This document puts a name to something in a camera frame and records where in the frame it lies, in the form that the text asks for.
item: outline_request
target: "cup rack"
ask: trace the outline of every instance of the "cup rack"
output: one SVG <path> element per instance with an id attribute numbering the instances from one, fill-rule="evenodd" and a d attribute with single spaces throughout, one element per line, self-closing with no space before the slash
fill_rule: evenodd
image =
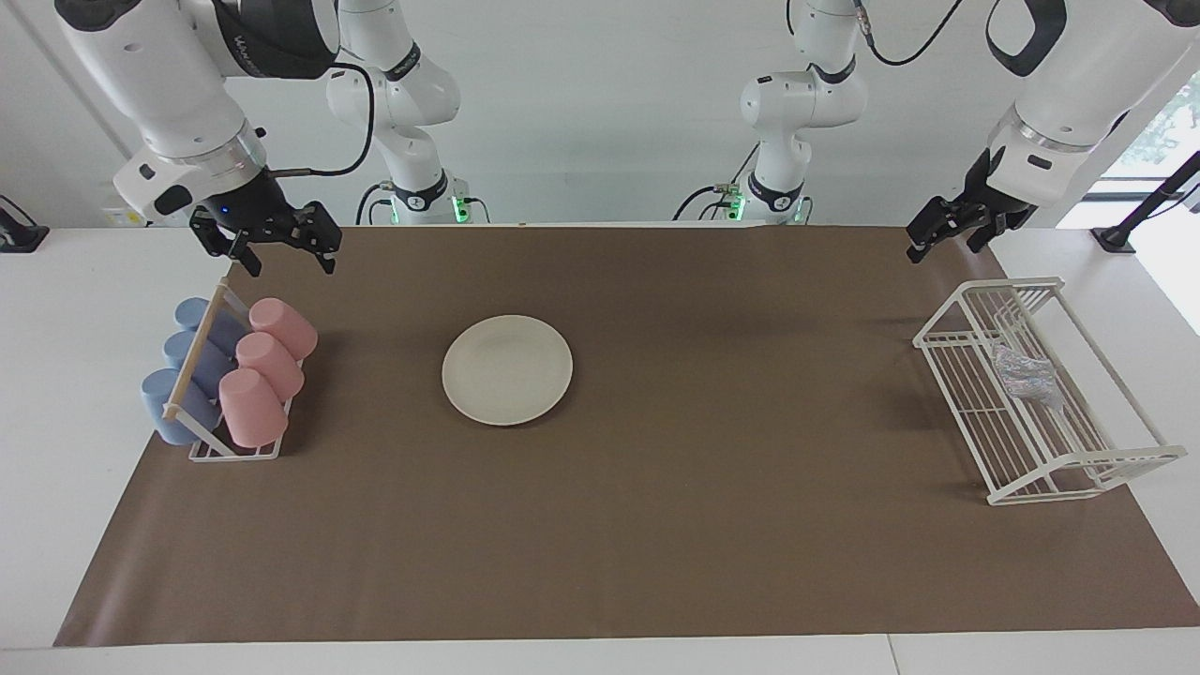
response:
<path id="1" fill-rule="evenodd" d="M 994 506 L 1094 497 L 1187 454 L 1151 422 L 1060 293 L 1062 286 L 1057 277 L 968 281 L 913 338 Z M 1034 322 L 1039 313 L 1057 313 L 1052 307 L 1068 317 L 1066 323 L 1091 348 L 1157 447 L 1116 447 Z M 1062 408 L 1006 392 L 994 363 L 1001 344 L 1054 364 Z"/>
<path id="2" fill-rule="evenodd" d="M 212 292 L 212 298 L 209 300 L 208 310 L 204 312 L 200 324 L 196 329 L 196 340 L 192 342 L 192 347 L 187 351 L 184 365 L 179 369 L 179 377 L 175 380 L 175 387 L 170 392 L 170 398 L 163 405 L 162 418 L 168 422 L 178 420 L 200 438 L 199 441 L 192 443 L 191 450 L 188 452 L 187 458 L 192 461 L 220 462 L 275 459 L 280 456 L 280 447 L 283 443 L 282 436 L 269 446 L 242 448 L 234 444 L 232 441 L 227 442 L 222 440 L 214 431 L 205 429 L 182 406 L 184 393 L 187 390 L 187 384 L 192 380 L 192 374 L 196 371 L 196 364 L 200 358 L 200 347 L 204 344 L 204 340 L 208 340 L 209 333 L 212 330 L 212 323 L 216 321 L 217 312 L 222 311 L 222 309 L 228 309 L 229 313 L 241 322 L 242 325 L 247 329 L 250 328 L 250 309 L 233 291 L 229 289 L 229 279 L 222 277 L 221 281 L 217 282 L 216 289 Z M 301 360 L 299 365 L 300 368 L 304 368 L 304 362 Z M 293 399 L 288 399 L 283 402 L 284 414 L 290 416 L 292 401 Z M 216 405 L 220 406 L 220 401 L 216 401 Z M 224 416 L 222 414 L 217 422 L 216 431 L 221 431 L 223 420 Z"/>

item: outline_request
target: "blue cup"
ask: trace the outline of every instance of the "blue cup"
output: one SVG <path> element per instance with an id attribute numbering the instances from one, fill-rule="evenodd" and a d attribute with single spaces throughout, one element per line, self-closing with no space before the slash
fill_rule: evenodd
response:
<path id="1" fill-rule="evenodd" d="M 196 330 L 204 318 L 204 312 L 209 309 L 209 301 L 204 298 L 188 298 L 175 307 L 175 323 L 180 330 Z M 238 321 L 232 313 L 222 309 L 212 321 L 212 329 L 209 330 L 209 342 L 216 345 L 224 356 L 233 358 L 238 353 L 238 340 L 241 340 L 250 329 Z"/>
<path id="2" fill-rule="evenodd" d="M 190 446 L 199 441 L 196 434 L 192 434 L 192 430 L 184 426 L 178 419 L 175 422 L 167 422 L 162 418 L 162 407 L 170 399 L 170 390 L 178 378 L 179 371 L 173 368 L 164 368 L 151 372 L 142 381 L 142 401 L 146 405 L 150 419 L 154 420 L 155 429 L 158 430 L 158 435 L 162 436 L 163 441 L 172 446 Z M 204 392 L 200 392 L 200 388 L 194 382 L 187 383 L 187 390 L 184 393 L 181 405 L 188 414 L 196 418 L 196 422 L 199 422 L 209 431 L 217 428 L 217 423 L 221 420 L 221 412 L 217 410 L 217 406 L 209 401 Z"/>
<path id="3" fill-rule="evenodd" d="M 162 346 L 162 357 L 167 360 L 167 365 L 175 370 L 182 370 L 187 351 L 192 348 L 196 338 L 194 330 L 181 330 L 168 338 Z M 221 378 L 233 372 L 233 360 L 211 341 L 205 340 L 204 345 L 200 346 L 200 358 L 196 362 L 196 370 L 192 371 L 192 382 L 196 382 L 205 396 L 216 399 Z"/>

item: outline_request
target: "white plate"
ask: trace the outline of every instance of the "white plate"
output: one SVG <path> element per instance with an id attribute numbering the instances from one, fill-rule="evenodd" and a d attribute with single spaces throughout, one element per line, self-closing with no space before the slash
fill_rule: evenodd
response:
<path id="1" fill-rule="evenodd" d="M 571 348 L 546 322 L 493 316 L 462 331 L 442 362 L 442 387 L 458 412 L 511 426 L 545 414 L 571 383 Z"/>

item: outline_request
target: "tree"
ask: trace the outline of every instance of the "tree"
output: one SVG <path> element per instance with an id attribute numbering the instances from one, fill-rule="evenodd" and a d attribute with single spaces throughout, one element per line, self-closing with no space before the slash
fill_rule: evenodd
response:
<path id="1" fill-rule="evenodd" d="M 1192 76 L 1183 89 L 1154 117 L 1126 150 L 1122 161 L 1152 165 L 1162 162 L 1171 150 L 1180 147 L 1180 139 L 1171 133 L 1180 124 L 1188 125 L 1188 129 L 1196 129 L 1200 124 L 1200 72 Z"/>

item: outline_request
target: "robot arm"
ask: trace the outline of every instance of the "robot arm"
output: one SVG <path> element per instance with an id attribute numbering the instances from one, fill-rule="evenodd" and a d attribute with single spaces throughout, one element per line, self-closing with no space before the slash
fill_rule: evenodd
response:
<path id="1" fill-rule="evenodd" d="M 114 178 L 134 209 L 157 220 L 200 207 L 191 225 L 205 249 L 254 275 L 260 263 L 247 245 L 256 241 L 310 251 L 332 273 L 341 231 L 320 203 L 287 203 L 263 132 L 223 86 L 224 74 L 320 77 L 337 52 L 332 0 L 55 0 L 55 8 L 71 47 L 145 143 Z"/>
<path id="2" fill-rule="evenodd" d="M 374 148 L 391 175 L 394 210 L 406 225 L 454 222 L 454 197 L 466 184 L 442 166 L 428 133 L 418 129 L 452 120 L 458 85 L 413 40 L 396 0 L 341 0 L 342 48 L 367 66 L 371 82 L 335 72 L 329 107 L 354 126 L 366 123 L 365 88 L 376 91 Z"/>
<path id="3" fill-rule="evenodd" d="M 973 231 L 978 252 L 1063 197 L 1088 154 L 1183 58 L 1200 0 L 1025 0 L 1034 30 L 1009 54 L 988 44 L 1025 90 L 992 130 L 962 193 L 930 199 L 908 225 L 908 257 Z"/>
<path id="4" fill-rule="evenodd" d="M 742 92 L 742 117 L 758 132 L 758 161 L 739 186 L 744 216 L 792 220 L 812 157 L 803 129 L 850 124 L 866 108 L 866 85 L 854 74 L 858 12 L 853 0 L 797 2 L 796 48 L 805 70 L 760 77 Z"/>

